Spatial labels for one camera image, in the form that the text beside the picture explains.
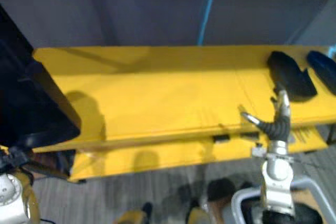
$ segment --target blue object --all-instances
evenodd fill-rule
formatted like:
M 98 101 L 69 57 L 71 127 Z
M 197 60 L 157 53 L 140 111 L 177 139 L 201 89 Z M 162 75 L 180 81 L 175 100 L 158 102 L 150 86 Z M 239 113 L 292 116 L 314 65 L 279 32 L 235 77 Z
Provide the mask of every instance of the blue object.
M 336 62 L 317 51 L 310 51 L 307 60 L 330 92 L 336 95 Z
M 203 45 L 206 24 L 208 23 L 212 2 L 213 2 L 213 0 L 206 0 L 205 9 L 204 9 L 204 12 L 203 12 L 203 15 L 202 15 L 202 20 L 201 20 L 201 26 L 200 26 L 200 29 L 199 29 L 200 31 L 198 33 L 198 39 L 197 39 L 197 45 L 198 46 Z

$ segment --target black cable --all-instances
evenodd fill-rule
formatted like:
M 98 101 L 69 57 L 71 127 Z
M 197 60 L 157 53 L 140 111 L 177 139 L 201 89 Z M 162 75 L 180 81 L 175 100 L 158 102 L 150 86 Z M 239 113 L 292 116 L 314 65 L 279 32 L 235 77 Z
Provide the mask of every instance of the black cable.
M 55 222 L 53 222 L 52 220 L 46 220 L 46 219 L 40 219 L 41 221 L 47 222 L 47 223 L 51 223 L 51 224 L 56 224 Z

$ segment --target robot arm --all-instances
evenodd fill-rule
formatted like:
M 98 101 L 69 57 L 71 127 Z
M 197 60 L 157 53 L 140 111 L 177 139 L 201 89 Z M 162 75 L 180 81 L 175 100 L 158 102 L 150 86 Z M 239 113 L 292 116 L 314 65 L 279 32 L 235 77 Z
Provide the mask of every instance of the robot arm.
M 19 170 L 0 175 L 0 223 L 40 223 L 38 204 L 30 178 Z
M 290 192 L 293 169 L 288 154 L 290 132 L 290 105 L 285 89 L 278 90 L 277 100 L 273 100 L 276 109 L 275 120 L 266 123 L 246 112 L 242 116 L 267 134 L 270 139 L 266 160 L 261 167 L 263 181 L 261 203 L 265 208 L 264 224 L 294 223 L 294 204 Z

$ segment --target shelf board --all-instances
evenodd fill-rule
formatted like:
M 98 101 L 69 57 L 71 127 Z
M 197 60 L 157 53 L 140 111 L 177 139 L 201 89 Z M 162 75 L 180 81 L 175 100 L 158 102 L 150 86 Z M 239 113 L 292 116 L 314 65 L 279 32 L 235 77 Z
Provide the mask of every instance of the shelf board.
M 306 67 L 303 46 L 78 47 L 34 53 L 82 119 L 81 135 L 37 152 L 125 147 L 248 132 L 239 110 L 272 120 L 267 58 L 280 50 Z M 312 69 L 318 95 L 291 103 L 292 127 L 336 122 L 336 96 Z
M 315 127 L 292 130 L 292 135 L 295 142 L 289 145 L 291 153 L 327 147 Z M 260 135 L 258 143 L 267 145 L 265 135 Z M 248 158 L 255 145 L 255 141 L 232 134 L 224 143 L 204 137 L 117 149 L 77 150 L 70 180 Z

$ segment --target blue cable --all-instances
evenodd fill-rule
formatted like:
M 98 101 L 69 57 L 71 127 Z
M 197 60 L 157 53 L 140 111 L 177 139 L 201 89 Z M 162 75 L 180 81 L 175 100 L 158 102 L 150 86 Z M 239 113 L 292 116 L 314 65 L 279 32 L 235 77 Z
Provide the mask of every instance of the blue cable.
M 212 2 L 213 0 L 207 0 L 207 3 L 206 3 L 205 12 L 204 12 L 203 20 L 201 21 L 201 27 L 200 27 L 200 31 L 199 31 L 198 39 L 197 39 L 198 46 L 203 45 L 205 28 L 206 28 L 206 24 L 208 23 Z

